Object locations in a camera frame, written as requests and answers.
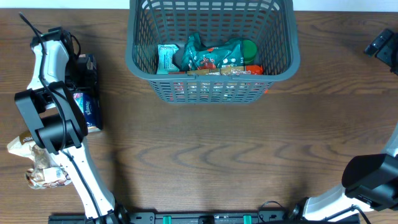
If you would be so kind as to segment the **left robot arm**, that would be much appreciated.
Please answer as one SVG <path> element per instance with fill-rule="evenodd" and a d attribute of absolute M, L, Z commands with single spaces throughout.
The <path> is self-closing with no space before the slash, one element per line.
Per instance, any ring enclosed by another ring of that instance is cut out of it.
<path fill-rule="evenodd" d="M 36 145 L 73 182 L 85 208 L 85 223 L 118 223 L 121 216 L 113 194 L 96 169 L 88 149 L 86 117 L 99 118 L 95 58 L 74 49 L 69 31 L 56 27 L 34 30 L 32 80 L 16 93 L 15 103 Z"/>

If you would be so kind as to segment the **light teal snack packet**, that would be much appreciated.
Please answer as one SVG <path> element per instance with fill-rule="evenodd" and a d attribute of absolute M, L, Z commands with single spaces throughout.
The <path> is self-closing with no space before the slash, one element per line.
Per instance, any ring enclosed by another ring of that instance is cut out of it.
<path fill-rule="evenodd" d="M 175 44 L 158 45 L 158 75 L 166 75 L 170 72 L 178 72 L 179 69 L 173 63 L 173 56 L 178 51 L 178 47 Z"/>

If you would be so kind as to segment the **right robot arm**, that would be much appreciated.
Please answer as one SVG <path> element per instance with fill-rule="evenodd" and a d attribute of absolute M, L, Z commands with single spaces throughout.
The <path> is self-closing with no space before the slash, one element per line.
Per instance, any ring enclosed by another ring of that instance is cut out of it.
<path fill-rule="evenodd" d="M 295 208 L 305 221 L 338 222 L 357 213 L 397 210 L 397 130 L 379 154 L 356 156 L 341 184 Z"/>

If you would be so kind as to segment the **orange spaghetti packet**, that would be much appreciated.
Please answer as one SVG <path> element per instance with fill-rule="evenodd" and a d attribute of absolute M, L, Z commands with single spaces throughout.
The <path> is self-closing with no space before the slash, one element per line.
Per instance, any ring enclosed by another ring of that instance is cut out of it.
<path fill-rule="evenodd" d="M 187 71 L 190 76 L 239 76 L 239 75 L 262 75 L 264 69 L 261 65 L 247 65 L 240 67 L 213 68 L 204 70 Z M 245 102 L 249 103 L 259 93 L 262 83 L 238 83 L 238 82 L 188 82 L 186 85 L 182 82 L 175 82 L 175 96 L 169 95 L 172 101 L 183 100 L 183 95 L 187 97 L 188 102 Z"/>

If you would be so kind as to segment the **green lid jar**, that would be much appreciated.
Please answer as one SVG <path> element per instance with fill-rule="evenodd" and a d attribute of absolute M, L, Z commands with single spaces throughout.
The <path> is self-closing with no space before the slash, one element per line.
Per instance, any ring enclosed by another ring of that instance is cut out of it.
<path fill-rule="evenodd" d="M 257 45 L 251 40 L 243 40 L 243 59 L 245 65 L 254 62 L 257 55 Z"/>

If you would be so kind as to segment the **beige granola snack pouch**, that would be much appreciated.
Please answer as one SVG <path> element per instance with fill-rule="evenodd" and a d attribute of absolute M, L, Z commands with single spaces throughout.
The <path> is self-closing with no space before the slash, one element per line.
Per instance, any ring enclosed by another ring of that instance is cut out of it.
<path fill-rule="evenodd" d="M 25 157 L 33 162 L 33 168 L 27 169 L 24 177 L 34 190 L 49 189 L 72 183 L 64 168 L 61 168 L 48 151 L 39 147 L 31 133 L 25 131 L 7 145 L 8 153 Z"/>

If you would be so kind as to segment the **green Nescafe coffee bag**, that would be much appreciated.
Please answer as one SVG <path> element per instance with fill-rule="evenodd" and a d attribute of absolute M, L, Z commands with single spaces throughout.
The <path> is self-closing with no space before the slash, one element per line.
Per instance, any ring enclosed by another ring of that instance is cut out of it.
<path fill-rule="evenodd" d="M 202 44 L 199 33 L 194 33 L 185 44 L 181 69 L 190 71 L 243 66 L 242 49 L 242 38 L 233 38 L 222 45 L 206 47 Z"/>

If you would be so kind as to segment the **Kleenex tissue multipack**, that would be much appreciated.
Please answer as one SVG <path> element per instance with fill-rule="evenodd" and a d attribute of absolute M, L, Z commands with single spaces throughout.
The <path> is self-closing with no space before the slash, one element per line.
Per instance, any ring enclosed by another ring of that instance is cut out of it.
<path fill-rule="evenodd" d="M 80 55 L 78 68 L 84 75 L 85 83 L 83 87 L 73 93 L 73 98 L 85 117 L 88 132 L 101 131 L 103 122 L 99 101 L 98 71 L 93 54 Z"/>

